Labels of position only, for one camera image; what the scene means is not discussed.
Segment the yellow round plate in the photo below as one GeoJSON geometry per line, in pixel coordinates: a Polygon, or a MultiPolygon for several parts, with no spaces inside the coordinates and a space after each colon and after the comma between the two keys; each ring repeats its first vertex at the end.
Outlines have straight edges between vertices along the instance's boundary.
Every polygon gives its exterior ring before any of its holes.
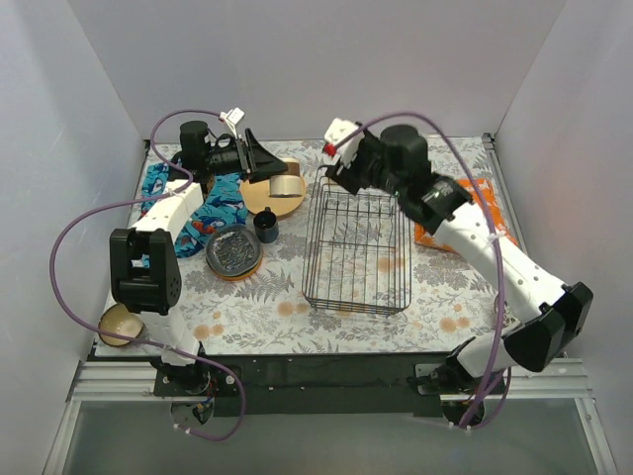
{"type": "Polygon", "coordinates": [[[239,191],[245,208],[250,214],[256,215],[269,208],[278,218],[284,218],[297,210],[307,196],[306,179],[302,177],[301,180],[301,195],[295,197],[271,197],[269,195],[268,181],[258,183],[242,182],[239,185],[239,191]]]}

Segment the beige brown ceramic cup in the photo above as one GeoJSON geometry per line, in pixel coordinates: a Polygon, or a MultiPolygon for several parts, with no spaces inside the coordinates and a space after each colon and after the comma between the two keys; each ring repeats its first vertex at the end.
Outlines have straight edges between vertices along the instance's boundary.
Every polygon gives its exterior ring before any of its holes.
{"type": "Polygon", "coordinates": [[[282,161],[287,165],[287,169],[269,179],[269,195],[273,198],[301,196],[304,181],[300,163],[290,157],[284,157],[282,161]]]}

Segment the dark blue mug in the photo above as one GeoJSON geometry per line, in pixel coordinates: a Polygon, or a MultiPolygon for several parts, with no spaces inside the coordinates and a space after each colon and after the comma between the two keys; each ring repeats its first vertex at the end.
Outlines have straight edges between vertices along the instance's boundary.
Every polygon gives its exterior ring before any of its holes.
{"type": "Polygon", "coordinates": [[[279,235],[277,215],[266,207],[253,218],[254,231],[262,243],[272,243],[279,235]]]}

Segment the black wire dish rack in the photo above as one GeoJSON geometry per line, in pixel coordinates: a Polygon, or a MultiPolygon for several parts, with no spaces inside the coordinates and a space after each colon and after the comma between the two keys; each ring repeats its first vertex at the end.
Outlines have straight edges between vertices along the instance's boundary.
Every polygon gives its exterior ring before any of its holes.
{"type": "Polygon", "coordinates": [[[317,169],[302,291],[317,309],[390,316],[411,302],[412,227],[395,197],[352,195],[317,169]]]}

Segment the dark brown patterned bowl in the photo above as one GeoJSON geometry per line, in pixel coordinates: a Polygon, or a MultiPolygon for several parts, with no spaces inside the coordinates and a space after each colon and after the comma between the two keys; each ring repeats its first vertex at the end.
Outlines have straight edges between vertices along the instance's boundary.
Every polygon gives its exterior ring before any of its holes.
{"type": "Polygon", "coordinates": [[[126,337],[137,338],[143,330],[143,322],[123,304],[115,304],[101,317],[98,328],[105,331],[99,338],[108,346],[121,347],[131,343],[126,337]]]}

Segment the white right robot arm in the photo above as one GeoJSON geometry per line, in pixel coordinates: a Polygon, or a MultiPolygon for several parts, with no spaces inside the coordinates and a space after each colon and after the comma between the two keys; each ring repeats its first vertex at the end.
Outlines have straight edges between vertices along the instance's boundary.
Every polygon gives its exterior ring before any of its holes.
{"type": "Polygon", "coordinates": [[[541,372],[581,332],[593,299],[590,288],[565,283],[535,263],[492,220],[483,199],[455,179],[433,171],[428,145],[410,125],[379,136],[336,119],[324,152],[336,157],[326,175],[351,194],[374,188],[396,198],[402,212],[435,241],[461,255],[497,289],[516,326],[476,336],[423,376],[428,389],[470,393],[505,368],[541,372]]]}

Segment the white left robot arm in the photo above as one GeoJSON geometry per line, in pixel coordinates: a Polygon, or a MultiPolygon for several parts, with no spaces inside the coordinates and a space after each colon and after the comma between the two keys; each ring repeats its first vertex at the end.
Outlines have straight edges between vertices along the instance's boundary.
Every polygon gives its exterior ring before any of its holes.
{"type": "Polygon", "coordinates": [[[174,243],[204,203],[210,181],[237,173],[260,182],[288,171],[288,165],[264,148],[252,130],[229,131],[216,141],[204,121],[180,127],[181,150],[170,160],[166,198],[157,201],[128,229],[110,236],[111,290],[115,301],[137,315],[163,353],[155,367],[191,396],[203,394],[211,373],[197,357],[203,348],[187,330],[177,307],[182,290],[174,243]]]}

